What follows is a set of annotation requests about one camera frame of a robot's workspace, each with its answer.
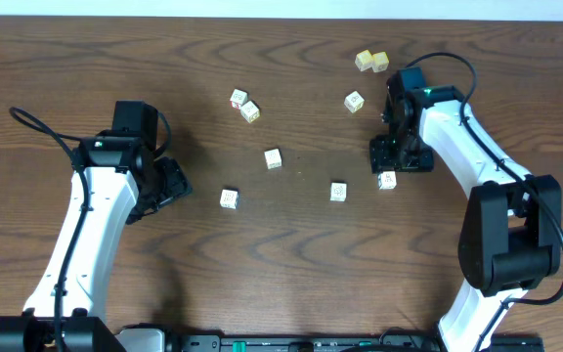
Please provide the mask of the white block with bug drawing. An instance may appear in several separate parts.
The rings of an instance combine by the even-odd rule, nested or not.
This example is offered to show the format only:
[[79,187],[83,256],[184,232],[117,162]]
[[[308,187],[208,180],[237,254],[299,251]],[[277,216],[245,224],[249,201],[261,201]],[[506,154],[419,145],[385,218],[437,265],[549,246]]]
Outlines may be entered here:
[[392,190],[397,187],[397,178],[395,171],[383,171],[378,177],[378,188],[380,190]]

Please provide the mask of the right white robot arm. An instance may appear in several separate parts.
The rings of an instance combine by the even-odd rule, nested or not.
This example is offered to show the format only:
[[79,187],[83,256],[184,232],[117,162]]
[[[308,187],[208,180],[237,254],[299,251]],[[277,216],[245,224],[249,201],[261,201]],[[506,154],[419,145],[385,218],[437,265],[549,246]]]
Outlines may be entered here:
[[561,188],[513,161],[454,86],[388,85],[385,135],[369,143],[373,173],[429,172],[438,155],[467,205],[457,257],[463,283],[437,324],[444,351],[484,351],[516,304],[563,268]]

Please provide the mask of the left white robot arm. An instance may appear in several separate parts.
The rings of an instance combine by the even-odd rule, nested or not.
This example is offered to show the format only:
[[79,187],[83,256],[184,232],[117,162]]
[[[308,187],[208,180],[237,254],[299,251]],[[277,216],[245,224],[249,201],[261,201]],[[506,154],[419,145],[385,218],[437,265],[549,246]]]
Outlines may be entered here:
[[125,226],[188,195],[173,158],[141,137],[84,138],[71,196],[48,267],[18,316],[0,316],[0,351],[176,351],[153,325],[114,334],[105,324],[108,284]]

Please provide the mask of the cream block near top centre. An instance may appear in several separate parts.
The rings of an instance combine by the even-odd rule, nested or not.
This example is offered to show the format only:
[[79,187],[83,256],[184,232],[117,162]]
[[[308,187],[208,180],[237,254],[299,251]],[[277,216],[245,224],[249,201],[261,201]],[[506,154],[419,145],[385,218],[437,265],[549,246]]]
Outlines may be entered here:
[[360,95],[358,91],[354,91],[344,99],[344,106],[350,113],[355,113],[361,109],[364,105],[365,99]]

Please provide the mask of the yellow block right of pair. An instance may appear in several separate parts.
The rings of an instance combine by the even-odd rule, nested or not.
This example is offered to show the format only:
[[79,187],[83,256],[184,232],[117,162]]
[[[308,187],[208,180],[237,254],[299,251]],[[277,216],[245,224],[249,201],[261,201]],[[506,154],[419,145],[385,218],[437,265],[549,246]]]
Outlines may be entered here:
[[372,71],[379,73],[385,71],[390,64],[389,58],[385,52],[378,52],[372,55]]

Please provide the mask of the yellow block of pair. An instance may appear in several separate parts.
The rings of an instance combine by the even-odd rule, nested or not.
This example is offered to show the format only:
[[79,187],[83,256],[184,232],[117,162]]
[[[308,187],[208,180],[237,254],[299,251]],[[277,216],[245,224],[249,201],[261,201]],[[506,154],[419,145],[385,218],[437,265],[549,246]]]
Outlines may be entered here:
[[356,55],[355,65],[359,71],[366,71],[373,66],[373,55],[369,50],[364,50]]
[[372,71],[379,73],[385,71],[390,64],[389,58],[385,52],[378,52],[372,55]]

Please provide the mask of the yellow block left of pair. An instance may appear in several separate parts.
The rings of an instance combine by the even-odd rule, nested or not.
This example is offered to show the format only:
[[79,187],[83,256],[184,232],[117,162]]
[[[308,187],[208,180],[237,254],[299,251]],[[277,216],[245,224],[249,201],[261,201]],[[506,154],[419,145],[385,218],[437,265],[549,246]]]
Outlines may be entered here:
[[356,55],[355,65],[359,71],[366,71],[373,66],[373,55],[369,50],[364,50]]

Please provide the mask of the white block with yellow side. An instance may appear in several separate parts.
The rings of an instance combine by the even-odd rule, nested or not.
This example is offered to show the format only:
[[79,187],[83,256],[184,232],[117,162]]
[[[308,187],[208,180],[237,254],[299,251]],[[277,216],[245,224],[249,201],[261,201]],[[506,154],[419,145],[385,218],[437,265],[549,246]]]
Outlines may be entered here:
[[255,121],[261,114],[259,108],[253,101],[248,101],[247,103],[242,105],[240,108],[240,113],[248,123]]

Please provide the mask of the white block with red side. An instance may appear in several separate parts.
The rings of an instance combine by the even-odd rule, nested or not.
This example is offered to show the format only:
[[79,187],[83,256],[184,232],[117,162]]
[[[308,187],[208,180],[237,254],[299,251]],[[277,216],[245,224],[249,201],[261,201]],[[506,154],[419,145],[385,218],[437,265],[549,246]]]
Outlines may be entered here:
[[239,89],[235,89],[230,97],[230,104],[233,109],[240,110],[241,107],[248,102],[248,93]]

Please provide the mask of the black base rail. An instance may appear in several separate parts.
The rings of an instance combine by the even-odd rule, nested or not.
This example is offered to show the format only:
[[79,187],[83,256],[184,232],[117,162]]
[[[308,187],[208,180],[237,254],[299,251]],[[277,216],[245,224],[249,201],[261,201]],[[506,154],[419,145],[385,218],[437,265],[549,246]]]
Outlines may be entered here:
[[179,334],[155,325],[137,325],[116,335],[127,351],[172,352],[337,352],[444,351],[435,334],[392,328],[381,335],[223,335]]

